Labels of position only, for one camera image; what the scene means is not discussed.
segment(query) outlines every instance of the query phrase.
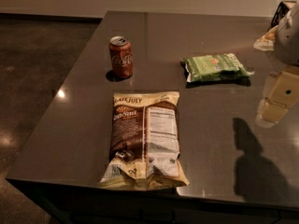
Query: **concrete floor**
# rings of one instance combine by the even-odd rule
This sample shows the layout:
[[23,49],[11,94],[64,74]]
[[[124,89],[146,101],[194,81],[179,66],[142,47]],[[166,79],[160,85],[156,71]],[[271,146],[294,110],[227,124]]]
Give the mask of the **concrete floor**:
[[0,223],[57,224],[5,177],[96,22],[0,19]]

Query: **soda can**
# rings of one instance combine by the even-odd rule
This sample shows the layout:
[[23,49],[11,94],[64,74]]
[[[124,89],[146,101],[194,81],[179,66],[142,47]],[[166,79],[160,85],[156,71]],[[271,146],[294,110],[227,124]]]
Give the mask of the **soda can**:
[[114,36],[109,45],[112,70],[117,78],[128,78],[133,73],[131,43],[123,36]]

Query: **baseboard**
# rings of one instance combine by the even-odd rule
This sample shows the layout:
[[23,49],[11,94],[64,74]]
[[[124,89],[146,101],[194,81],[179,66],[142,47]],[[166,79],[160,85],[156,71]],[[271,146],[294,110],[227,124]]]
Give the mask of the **baseboard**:
[[99,23],[102,18],[0,13],[0,19]]

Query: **can top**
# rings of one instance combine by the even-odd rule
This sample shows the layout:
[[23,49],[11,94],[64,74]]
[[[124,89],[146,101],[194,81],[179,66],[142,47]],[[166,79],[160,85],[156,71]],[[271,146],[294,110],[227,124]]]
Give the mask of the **can top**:
[[124,38],[123,36],[114,36],[111,38],[110,43],[114,46],[121,47],[129,42],[128,39]]

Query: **green package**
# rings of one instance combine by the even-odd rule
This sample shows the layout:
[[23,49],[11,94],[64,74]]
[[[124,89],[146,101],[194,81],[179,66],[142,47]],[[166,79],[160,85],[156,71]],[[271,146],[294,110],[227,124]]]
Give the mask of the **green package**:
[[187,82],[233,80],[250,77],[233,53],[182,59],[188,72]]

